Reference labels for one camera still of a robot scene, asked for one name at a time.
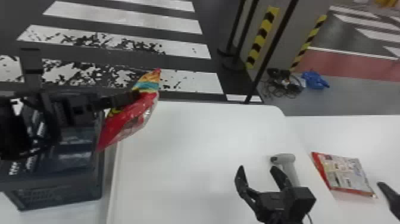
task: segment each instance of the red floor marking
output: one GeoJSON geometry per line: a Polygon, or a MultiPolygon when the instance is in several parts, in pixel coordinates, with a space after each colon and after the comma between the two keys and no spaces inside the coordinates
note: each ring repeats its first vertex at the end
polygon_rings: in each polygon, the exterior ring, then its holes
{"type": "Polygon", "coordinates": [[[400,61],[309,49],[297,72],[310,69],[326,76],[353,77],[400,82],[400,61]]]}

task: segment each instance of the chip bag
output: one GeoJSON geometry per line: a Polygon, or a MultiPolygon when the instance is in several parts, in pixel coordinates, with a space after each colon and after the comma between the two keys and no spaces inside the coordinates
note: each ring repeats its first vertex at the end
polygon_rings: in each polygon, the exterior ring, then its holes
{"type": "Polygon", "coordinates": [[[132,88],[139,91],[139,99],[133,104],[110,110],[101,130],[97,151],[103,151],[146,125],[159,98],[160,74],[161,70],[157,69],[143,75],[132,88]]]}

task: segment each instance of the product package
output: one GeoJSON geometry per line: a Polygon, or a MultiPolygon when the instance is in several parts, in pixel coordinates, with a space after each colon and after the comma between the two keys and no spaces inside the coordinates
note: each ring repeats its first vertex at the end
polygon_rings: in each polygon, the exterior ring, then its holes
{"type": "Polygon", "coordinates": [[[371,197],[375,195],[359,159],[316,152],[311,154],[329,189],[371,197]]]}
{"type": "Polygon", "coordinates": [[[139,90],[139,99],[131,105],[110,110],[101,130],[97,151],[103,151],[146,125],[159,98],[160,74],[161,70],[157,69],[142,76],[132,88],[133,91],[139,90]]]}

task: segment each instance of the blue object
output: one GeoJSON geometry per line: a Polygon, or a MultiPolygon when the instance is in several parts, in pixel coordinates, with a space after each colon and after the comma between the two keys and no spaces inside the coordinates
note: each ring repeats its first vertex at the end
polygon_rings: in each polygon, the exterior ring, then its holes
{"type": "Polygon", "coordinates": [[[329,84],[315,71],[305,71],[301,75],[305,79],[307,87],[311,89],[329,88],[329,84]]]}

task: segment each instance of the caution stripe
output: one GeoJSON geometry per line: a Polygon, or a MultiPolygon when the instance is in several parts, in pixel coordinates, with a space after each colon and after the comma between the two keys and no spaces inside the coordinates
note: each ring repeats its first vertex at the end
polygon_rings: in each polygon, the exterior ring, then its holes
{"type": "Polygon", "coordinates": [[[278,16],[279,8],[269,6],[267,12],[262,20],[260,29],[255,37],[254,43],[249,52],[249,56],[247,57],[246,67],[247,69],[254,68],[254,64],[260,56],[261,49],[265,44],[265,40],[268,36],[268,33],[272,29],[272,25],[274,23],[275,18],[278,16]]]}
{"type": "Polygon", "coordinates": [[[290,67],[290,71],[294,71],[297,65],[300,63],[301,59],[303,58],[307,48],[311,45],[314,37],[317,35],[318,31],[320,31],[321,26],[324,24],[327,16],[321,15],[320,18],[317,20],[317,24],[312,29],[311,33],[308,35],[307,40],[301,46],[300,52],[297,54],[295,61],[293,62],[292,66],[290,67]]]}

